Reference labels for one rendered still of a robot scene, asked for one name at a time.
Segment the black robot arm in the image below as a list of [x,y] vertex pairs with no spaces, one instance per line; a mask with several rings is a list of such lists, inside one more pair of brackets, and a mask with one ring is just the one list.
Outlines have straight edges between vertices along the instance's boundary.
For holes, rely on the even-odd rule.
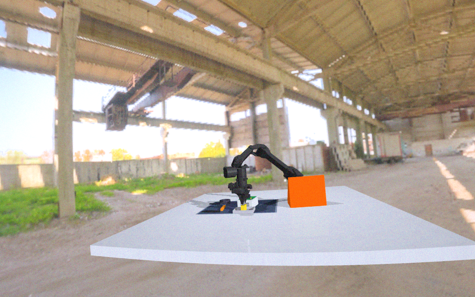
[[[256,152],[253,152],[253,150],[258,149]],[[247,164],[242,166],[242,163],[244,160],[250,155],[253,154],[254,156],[259,156],[261,158],[266,158],[269,160],[272,164],[275,164],[276,167],[279,168],[284,173],[284,177],[288,179],[288,177],[303,177],[303,174],[298,171],[294,167],[288,167],[286,164],[284,164],[281,160],[279,160],[277,157],[275,157],[273,154],[271,154],[270,150],[268,147],[266,147],[264,144],[256,144],[256,145],[250,145],[248,148],[241,154],[237,155],[234,157],[233,162],[231,164],[231,167],[223,167],[223,176],[225,178],[228,177],[245,177],[247,176],[246,174],[246,168],[249,168]],[[233,188],[239,188],[238,181],[236,183],[230,183],[228,184],[228,188],[230,191]]]

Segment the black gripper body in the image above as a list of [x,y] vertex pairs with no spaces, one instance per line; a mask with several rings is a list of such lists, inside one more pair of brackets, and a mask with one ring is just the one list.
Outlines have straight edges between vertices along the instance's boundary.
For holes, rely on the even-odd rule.
[[233,188],[231,191],[232,193],[244,193],[248,191],[248,189],[252,189],[251,184],[247,184],[248,177],[236,177],[236,181],[238,181],[239,188]]

